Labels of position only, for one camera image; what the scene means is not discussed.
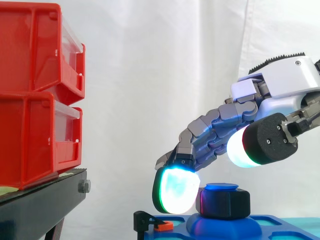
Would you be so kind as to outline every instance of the black bracket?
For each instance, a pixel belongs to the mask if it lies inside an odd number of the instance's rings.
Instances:
[[[137,240],[145,239],[145,231],[149,230],[149,225],[154,225],[157,228],[161,224],[166,223],[145,211],[136,211],[133,214],[133,230],[138,233]]]

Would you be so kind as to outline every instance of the screw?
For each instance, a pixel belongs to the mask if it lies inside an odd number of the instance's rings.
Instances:
[[[91,181],[90,180],[81,180],[78,185],[78,192],[82,194],[87,194],[91,189]]]

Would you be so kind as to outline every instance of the red plastic drawer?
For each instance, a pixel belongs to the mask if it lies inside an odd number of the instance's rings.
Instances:
[[[81,164],[82,110],[49,92],[0,92],[0,187],[25,189]]]
[[[0,1],[0,33],[0,91],[47,91],[65,105],[85,97],[85,46],[58,4]]]

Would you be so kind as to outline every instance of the white fabric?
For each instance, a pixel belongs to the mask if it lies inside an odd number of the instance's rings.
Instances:
[[[66,217],[62,240],[135,239],[133,213],[157,214],[156,160],[188,123],[221,105],[231,83],[265,59],[320,57],[316,0],[54,2],[86,45],[86,96],[76,106],[81,167],[92,183]],[[279,163],[239,168],[220,156],[199,171],[201,184],[239,184],[253,214],[319,216],[319,131],[300,137],[299,151]]]

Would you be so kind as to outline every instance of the blue plastic base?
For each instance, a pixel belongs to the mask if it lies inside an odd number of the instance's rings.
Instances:
[[[145,232],[145,240],[320,240],[301,228],[271,215],[252,215],[238,220],[191,216],[157,216],[174,222],[174,230],[157,232],[153,226]]]

